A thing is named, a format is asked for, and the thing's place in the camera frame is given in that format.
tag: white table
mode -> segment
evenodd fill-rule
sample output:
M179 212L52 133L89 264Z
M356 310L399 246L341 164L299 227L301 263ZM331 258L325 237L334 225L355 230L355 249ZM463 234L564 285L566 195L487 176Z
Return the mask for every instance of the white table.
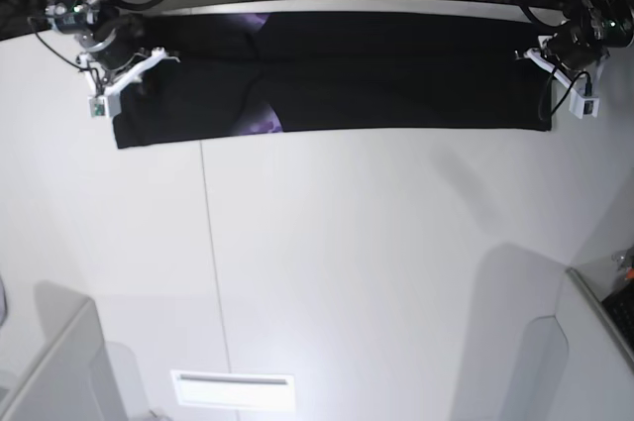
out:
M422 0L206 12L372 6L521 19ZM71 39L45 38L73 55ZM178 407L175 368L295 374L297 420L495 419L522 328L555 313L565 266L634 237L609 218L634 188L633 58L608 63L596 120L562 109L549 134L337 131L118 152L110 123L87 116L82 76L31 37L2 43L13 312L0 368L19 373L43 342L34 290L50 280L96 299L115 369L145 386L124 389L131 414L235 418Z

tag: black garment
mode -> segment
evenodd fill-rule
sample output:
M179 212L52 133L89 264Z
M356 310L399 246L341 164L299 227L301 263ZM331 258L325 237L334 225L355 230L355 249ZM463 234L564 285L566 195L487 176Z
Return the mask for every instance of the black garment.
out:
M122 96L120 148L228 137L266 102L284 132L362 128L547 131L537 104L548 74L515 52L527 24L391 13L289 13L253 28L237 16L152 19L146 46L182 51Z

